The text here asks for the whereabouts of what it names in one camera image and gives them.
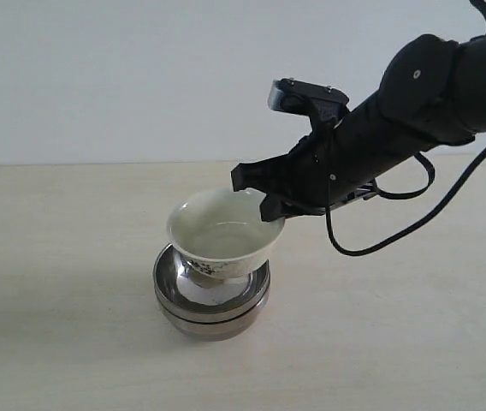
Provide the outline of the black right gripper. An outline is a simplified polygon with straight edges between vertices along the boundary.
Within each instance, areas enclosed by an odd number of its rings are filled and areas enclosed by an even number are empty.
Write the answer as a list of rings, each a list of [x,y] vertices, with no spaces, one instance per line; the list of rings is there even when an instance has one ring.
[[[230,172],[232,189],[266,194],[259,206],[263,222],[324,211],[394,166],[430,149],[427,134],[389,120],[375,104],[349,110],[328,104],[316,110],[291,104],[288,112],[308,116],[311,132],[289,151],[256,162],[238,163]]]

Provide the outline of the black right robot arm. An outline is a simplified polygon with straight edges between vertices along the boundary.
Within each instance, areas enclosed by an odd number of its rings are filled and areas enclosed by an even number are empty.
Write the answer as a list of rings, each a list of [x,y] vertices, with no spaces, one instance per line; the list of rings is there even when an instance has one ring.
[[[285,154],[232,170],[234,190],[264,194],[264,221],[322,215],[370,197],[373,181],[408,158],[486,133],[486,36],[458,43],[421,35],[396,54],[367,99],[348,102],[333,87],[273,83],[269,107],[308,117],[311,132]]]

